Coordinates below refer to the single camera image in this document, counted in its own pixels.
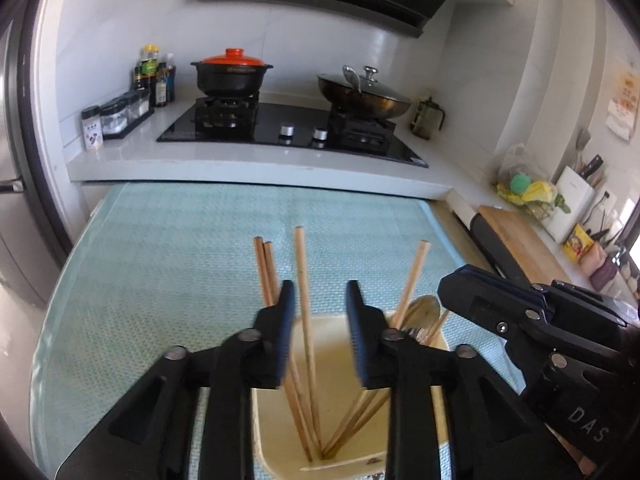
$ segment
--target white countertop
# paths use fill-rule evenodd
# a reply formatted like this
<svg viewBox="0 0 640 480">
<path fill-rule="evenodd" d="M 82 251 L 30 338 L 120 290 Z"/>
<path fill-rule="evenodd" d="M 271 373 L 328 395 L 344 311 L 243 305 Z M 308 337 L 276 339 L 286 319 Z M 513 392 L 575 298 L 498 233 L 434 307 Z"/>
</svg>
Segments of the white countertop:
<svg viewBox="0 0 640 480">
<path fill-rule="evenodd" d="M 194 96 L 177 100 L 156 113 L 122 140 L 107 140 L 99 152 L 82 152 L 68 165 L 73 182 L 173 180 L 237 182 L 320 187 L 444 200 L 455 190 L 470 206 L 512 209 L 490 186 L 475 182 L 437 147 L 402 126 L 396 137 L 429 165 L 380 160 L 346 153 L 284 146 L 223 142 L 156 142 L 194 103 Z M 572 282 L 589 286 L 579 267 L 539 226 L 533 226 Z"/>
</svg>

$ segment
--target black tray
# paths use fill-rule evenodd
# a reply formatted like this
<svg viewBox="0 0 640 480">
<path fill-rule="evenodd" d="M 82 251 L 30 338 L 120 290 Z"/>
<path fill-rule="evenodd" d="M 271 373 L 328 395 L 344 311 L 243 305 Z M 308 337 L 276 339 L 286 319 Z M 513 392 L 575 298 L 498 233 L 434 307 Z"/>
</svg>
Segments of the black tray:
<svg viewBox="0 0 640 480">
<path fill-rule="evenodd" d="M 145 122 L 149 117 L 151 117 L 154 113 L 156 113 L 155 108 L 149 108 L 149 111 L 143 116 L 138 117 L 135 121 L 133 121 L 129 126 L 127 126 L 124 130 L 122 130 L 119 134 L 102 134 L 102 138 L 104 140 L 111 139 L 124 139 L 128 136 L 133 130 L 135 130 L 140 124 Z"/>
</svg>

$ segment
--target cutting board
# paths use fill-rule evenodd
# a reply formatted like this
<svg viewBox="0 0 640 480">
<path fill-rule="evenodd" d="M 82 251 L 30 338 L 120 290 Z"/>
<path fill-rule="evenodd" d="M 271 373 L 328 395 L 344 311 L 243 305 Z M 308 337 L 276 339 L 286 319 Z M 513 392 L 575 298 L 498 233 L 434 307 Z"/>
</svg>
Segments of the cutting board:
<svg viewBox="0 0 640 480">
<path fill-rule="evenodd" d="M 480 206 L 478 212 L 531 283 L 550 285 L 553 280 L 570 282 L 556 257 L 519 213 L 485 205 Z"/>
</svg>

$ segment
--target backsplash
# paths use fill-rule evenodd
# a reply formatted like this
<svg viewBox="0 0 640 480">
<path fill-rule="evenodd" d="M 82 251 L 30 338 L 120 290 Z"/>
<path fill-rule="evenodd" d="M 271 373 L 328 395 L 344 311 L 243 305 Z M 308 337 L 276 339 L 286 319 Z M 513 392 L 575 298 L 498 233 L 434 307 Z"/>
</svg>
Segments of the backsplash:
<svg viewBox="0 0 640 480">
<path fill-rule="evenodd" d="M 193 61 L 230 46 L 272 64 L 262 92 L 326 107 L 316 75 L 349 64 L 379 69 L 381 82 L 417 99 L 434 88 L 454 4 L 447 2 L 418 40 L 339 14 L 251 2 L 65 0 L 56 91 L 65 159 L 82 149 L 77 120 L 86 106 L 125 91 L 145 43 L 175 55 L 177 84 L 195 87 Z"/>
</svg>

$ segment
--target orange pot lid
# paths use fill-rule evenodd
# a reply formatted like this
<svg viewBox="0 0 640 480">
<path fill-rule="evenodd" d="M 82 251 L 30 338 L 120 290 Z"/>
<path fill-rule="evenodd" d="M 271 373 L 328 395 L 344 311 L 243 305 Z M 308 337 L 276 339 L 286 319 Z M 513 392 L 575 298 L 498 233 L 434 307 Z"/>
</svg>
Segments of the orange pot lid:
<svg viewBox="0 0 640 480">
<path fill-rule="evenodd" d="M 223 56 L 207 57 L 202 62 L 222 65 L 264 66 L 262 60 L 257 57 L 245 56 L 243 48 L 228 48 Z"/>
</svg>

